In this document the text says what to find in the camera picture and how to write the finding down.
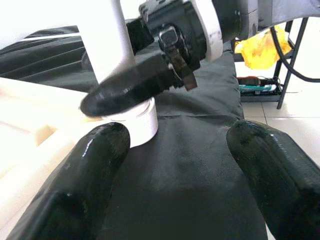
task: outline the metal shelf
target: metal shelf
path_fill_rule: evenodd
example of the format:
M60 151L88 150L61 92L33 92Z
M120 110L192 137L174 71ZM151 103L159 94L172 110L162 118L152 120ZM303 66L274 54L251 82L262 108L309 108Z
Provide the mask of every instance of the metal shelf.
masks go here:
M302 38L304 36L304 32L307 26L308 18L305 17L302 19L300 30L296 39L296 43L294 44L292 40L289 38L288 43L291 46L292 50L285 55L286 59L291 59L290 60L290 65L294 67L295 61L298 55L298 51L300 48L300 44L302 41ZM285 31L290 34L291 28L292 28L293 21L288 21L285 25ZM233 59L234 62L244 62L244 59L240 53L233 54ZM279 60L276 63L275 70L274 70L274 75L273 78L278 78L281 70L282 62ZM291 72L287 72L284 85L282 90L280 90L280 86L277 87L277 90L274 94L271 95L241 95L241 102L247 102L247 103L252 103L252 102L278 102L277 109L280 109L282 107L287 87L290 81L291 77Z

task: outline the black fabric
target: black fabric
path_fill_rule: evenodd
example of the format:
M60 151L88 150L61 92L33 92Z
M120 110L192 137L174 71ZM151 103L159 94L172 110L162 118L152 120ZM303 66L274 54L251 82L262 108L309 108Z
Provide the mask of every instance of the black fabric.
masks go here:
M69 41L80 44L71 37L32 50L44 46L54 56ZM155 43L139 52L136 61L157 51ZM12 63L30 55L31 49L0 53L2 66L6 54L12 54ZM77 67L76 61L56 68L47 62L46 74L34 76L26 68L28 76L21 80L85 91L96 80L81 69L80 60ZM230 44L214 63L202 62L195 76L198 88L172 89L155 98L158 132L129 151L115 178L98 239L267 239L263 217L226 142L228 129L243 119Z
M41 30L29 37L77 33L76 26ZM82 68L86 49L80 36L20 41L0 50L0 77L88 92L98 85Z

